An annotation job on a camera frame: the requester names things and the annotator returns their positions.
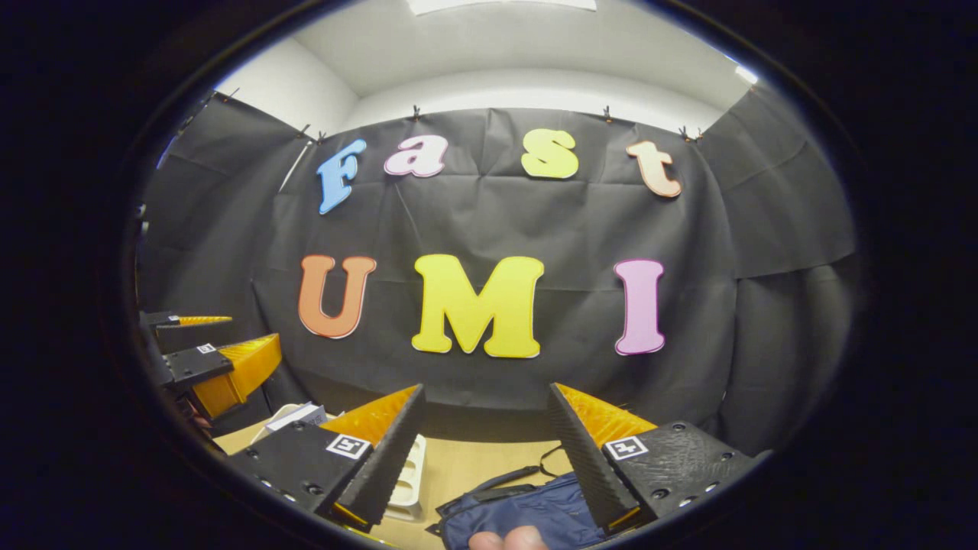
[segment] blue bag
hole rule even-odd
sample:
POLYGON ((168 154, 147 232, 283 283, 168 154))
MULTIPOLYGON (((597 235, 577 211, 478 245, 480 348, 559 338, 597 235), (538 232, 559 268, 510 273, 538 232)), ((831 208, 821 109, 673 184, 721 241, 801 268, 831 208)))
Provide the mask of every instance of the blue bag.
POLYGON ((541 471, 550 475, 542 464, 528 466, 493 478, 439 506, 436 510, 441 521, 427 531, 439 535, 447 550, 468 550, 468 539, 480 531, 505 537, 520 526, 536 527, 551 550, 577 550, 608 539, 591 518, 573 472, 539 486, 493 488, 541 471))

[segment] black backdrop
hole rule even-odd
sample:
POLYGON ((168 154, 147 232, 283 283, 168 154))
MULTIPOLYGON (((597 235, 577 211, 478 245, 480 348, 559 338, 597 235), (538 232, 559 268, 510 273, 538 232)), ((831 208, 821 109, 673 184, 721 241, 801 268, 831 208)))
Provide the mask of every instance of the black backdrop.
MULTIPOLYGON (((427 435, 550 439, 547 384, 561 382, 652 422, 695 422, 755 453, 782 444, 835 373, 853 317, 852 221, 813 137, 771 90, 749 92, 700 142, 560 111, 391 120, 311 146, 283 187, 306 142, 268 115, 215 99, 147 190, 146 307, 231 314, 242 340, 282 334, 287 364, 265 385, 267 402, 257 396, 221 432, 304 398, 301 390, 339 412, 422 382, 427 435), (522 136, 539 127, 574 136, 580 168, 570 178, 523 170, 522 136), (440 173, 384 173, 401 141, 424 134, 449 142, 440 173), (353 191, 320 215, 316 170, 358 138, 368 146, 353 191), (643 183, 625 152, 643 140, 672 156, 666 169, 683 185, 678 198, 643 183), (534 298, 540 356, 413 349, 422 298, 414 261, 430 253, 456 255, 477 291, 503 257, 543 261, 534 298), (360 325, 344 339, 313 335, 298 318, 308 254, 378 262, 360 325), (621 356, 624 293, 612 267, 633 257, 665 267, 666 345, 621 356)), ((335 314, 345 273, 337 267, 327 281, 324 311, 335 314)))

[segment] white wall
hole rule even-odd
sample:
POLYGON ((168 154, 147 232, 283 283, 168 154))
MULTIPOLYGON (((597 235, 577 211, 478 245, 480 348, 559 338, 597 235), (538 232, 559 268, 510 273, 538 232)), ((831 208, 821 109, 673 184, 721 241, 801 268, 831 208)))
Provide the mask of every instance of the white wall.
POLYGON ((562 109, 611 116, 678 133, 704 131, 723 113, 705 103, 635 80, 557 69, 503 69, 464 72, 412 82, 361 99, 343 122, 348 130, 424 113, 459 109, 562 109))
POLYGON ((335 134, 359 99, 349 86, 295 40, 287 38, 265 50, 217 86, 222 94, 316 137, 335 134))

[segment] orange letter u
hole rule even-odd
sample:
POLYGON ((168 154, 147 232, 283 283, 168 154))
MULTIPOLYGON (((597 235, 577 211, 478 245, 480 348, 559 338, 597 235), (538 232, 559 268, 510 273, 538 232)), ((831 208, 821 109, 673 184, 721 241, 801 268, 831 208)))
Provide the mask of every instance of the orange letter u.
POLYGON ((302 259, 299 319, 312 334, 339 339, 349 336, 360 324, 367 275, 377 269, 377 262, 363 256, 352 256, 343 261, 343 270, 346 271, 343 308, 339 315, 330 317, 323 312, 323 292, 326 290, 326 275, 334 266, 336 261, 327 255, 307 255, 302 259))

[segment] blue letter f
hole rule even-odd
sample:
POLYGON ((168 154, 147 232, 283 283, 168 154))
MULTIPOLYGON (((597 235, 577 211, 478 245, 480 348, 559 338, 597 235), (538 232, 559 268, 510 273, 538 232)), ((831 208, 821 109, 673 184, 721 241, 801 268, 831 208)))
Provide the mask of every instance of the blue letter f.
POLYGON ((319 169, 316 170, 323 179, 323 203, 319 205, 320 214, 332 210, 334 206, 350 196, 352 189, 343 183, 343 178, 349 180, 357 175, 357 158, 351 155, 363 153, 365 149, 367 149, 367 142, 358 139, 320 164, 319 169))

